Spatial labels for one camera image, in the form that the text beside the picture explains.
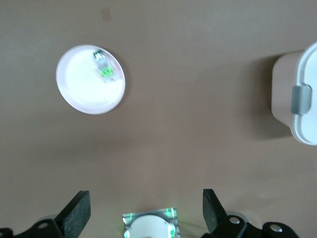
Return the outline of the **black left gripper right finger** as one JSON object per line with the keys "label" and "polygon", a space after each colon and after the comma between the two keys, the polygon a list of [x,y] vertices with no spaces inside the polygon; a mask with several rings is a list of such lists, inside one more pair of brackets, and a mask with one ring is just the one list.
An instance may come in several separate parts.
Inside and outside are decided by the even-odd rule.
{"label": "black left gripper right finger", "polygon": [[228,215],[213,189],[203,190],[203,216],[208,228],[204,238],[297,238],[289,226],[267,222],[261,229],[238,215]]}

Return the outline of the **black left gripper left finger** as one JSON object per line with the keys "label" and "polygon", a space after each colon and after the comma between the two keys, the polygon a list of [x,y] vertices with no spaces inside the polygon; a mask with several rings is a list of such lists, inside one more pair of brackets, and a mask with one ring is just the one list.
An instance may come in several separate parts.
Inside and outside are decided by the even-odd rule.
{"label": "black left gripper left finger", "polygon": [[91,216],[89,191],[78,192],[53,219],[36,222],[28,230],[15,235],[10,228],[1,228],[2,238],[77,238]]}

